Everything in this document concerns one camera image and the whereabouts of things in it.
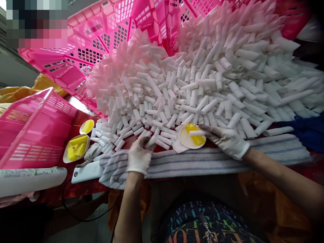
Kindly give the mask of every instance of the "white bowl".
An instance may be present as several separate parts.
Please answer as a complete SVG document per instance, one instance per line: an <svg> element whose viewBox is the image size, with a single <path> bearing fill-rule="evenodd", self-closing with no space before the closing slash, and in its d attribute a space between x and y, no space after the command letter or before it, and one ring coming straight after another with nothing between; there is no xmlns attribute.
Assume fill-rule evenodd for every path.
<svg viewBox="0 0 324 243"><path fill-rule="evenodd" d="M187 132L187 130L186 130L185 127L181 128L181 129L180 129L180 132L179 132L180 142L181 142L184 146L186 146L186 147L188 147L188 148L190 148L190 149L199 149L199 148L201 148L202 146L204 146L204 144L206 143L206 137L205 137L205 136L202 136L202 137L204 138L205 142L204 142L203 144L197 146L197 145L195 145L195 143L193 142L191 136L189 135L189 133Z"/></svg>
<svg viewBox="0 0 324 243"><path fill-rule="evenodd" d="M74 162L74 161L77 161L77 160L80 160L80 159L82 159L84 156L85 156L85 154L87 153L87 151L89 150L89 146L90 146L90 138L89 138L89 136L88 135L86 135L86 134L81 134L81 135L78 135L78 136L76 136L76 137L74 137L74 138L72 138L71 140L73 140L73 139L76 139L76 138L79 138L79 137L83 137L83 136L87 136L87 144L86 144L86 147L85 147L85 151L84 151L84 153L83 153L83 155L81 155L81 156L78 156L78 158L76 159L76 160L70 160L69 158L68 158L68 146L69 146L69 144L67 144L67 146L65 147L65 151L64 151L64 154L63 154L63 162L64 163L71 163L71 162Z"/></svg>
<svg viewBox="0 0 324 243"><path fill-rule="evenodd" d="M80 134L89 134L91 131L92 131L92 129L95 127L95 122L94 122L94 120L91 120L92 121L92 128L91 128L91 130L88 132L88 133L84 133L84 132L82 132L82 129L83 129L83 127L84 127L84 125L85 125L85 123L87 122L87 121L85 121L83 124L82 124L82 126L80 127Z"/></svg>

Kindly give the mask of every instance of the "white towel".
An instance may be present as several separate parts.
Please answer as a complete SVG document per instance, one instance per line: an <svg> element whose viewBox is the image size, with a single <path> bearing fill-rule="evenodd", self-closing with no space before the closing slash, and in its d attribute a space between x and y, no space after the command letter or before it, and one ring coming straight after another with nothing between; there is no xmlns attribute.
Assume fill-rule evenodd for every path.
<svg viewBox="0 0 324 243"><path fill-rule="evenodd" d="M282 134L249 141L256 148L284 165L294 165L312 160L307 149L295 135ZM120 150L112 156L100 159L105 168L99 182L114 189L124 189L127 178L128 150ZM145 179L181 176L230 174L248 171L250 168L224 154L218 148L200 148L181 154L174 150L154 153Z"/></svg>

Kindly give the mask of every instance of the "white glove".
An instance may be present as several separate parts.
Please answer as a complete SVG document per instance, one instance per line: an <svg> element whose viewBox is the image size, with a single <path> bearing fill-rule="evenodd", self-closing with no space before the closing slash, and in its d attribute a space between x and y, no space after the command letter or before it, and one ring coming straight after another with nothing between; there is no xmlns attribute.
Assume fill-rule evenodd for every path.
<svg viewBox="0 0 324 243"><path fill-rule="evenodd" d="M199 125L199 128L206 131L205 136L233 159L242 160L243 155L250 147L250 144L244 141L233 129L211 127L203 124Z"/></svg>
<svg viewBox="0 0 324 243"><path fill-rule="evenodd" d="M156 144L151 145L147 149L143 148L145 142L149 141L150 137L143 137L136 140L128 152L128 169L127 172L135 171L147 175L151 157Z"/></svg>

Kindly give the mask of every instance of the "blue cloth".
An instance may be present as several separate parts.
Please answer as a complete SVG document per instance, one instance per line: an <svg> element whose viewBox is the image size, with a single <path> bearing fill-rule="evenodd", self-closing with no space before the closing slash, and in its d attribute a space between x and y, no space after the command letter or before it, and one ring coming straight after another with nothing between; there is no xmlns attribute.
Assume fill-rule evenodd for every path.
<svg viewBox="0 0 324 243"><path fill-rule="evenodd" d="M295 116L294 121L281 121L276 125L293 127L292 133L299 138L303 146L318 153L324 153L324 112L318 117L311 118Z"/></svg>

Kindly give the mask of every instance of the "plastic crate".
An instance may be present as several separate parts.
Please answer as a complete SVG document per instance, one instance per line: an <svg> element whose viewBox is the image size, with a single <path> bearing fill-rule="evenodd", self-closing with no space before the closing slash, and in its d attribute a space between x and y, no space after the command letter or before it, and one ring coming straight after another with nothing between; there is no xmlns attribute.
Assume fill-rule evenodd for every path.
<svg viewBox="0 0 324 243"><path fill-rule="evenodd" d="M101 0L68 19L68 48L19 49L21 57L80 100L98 115L96 103L87 98L85 78L98 60L129 40L135 28L147 30L151 41L169 55L181 21L205 16L223 0ZM248 0L234 0L234 8ZM310 18L303 2L278 0L276 12L286 15L282 33L294 39Z"/></svg>
<svg viewBox="0 0 324 243"><path fill-rule="evenodd" d="M77 109L54 90L14 102L0 117L0 169L58 164Z"/></svg>

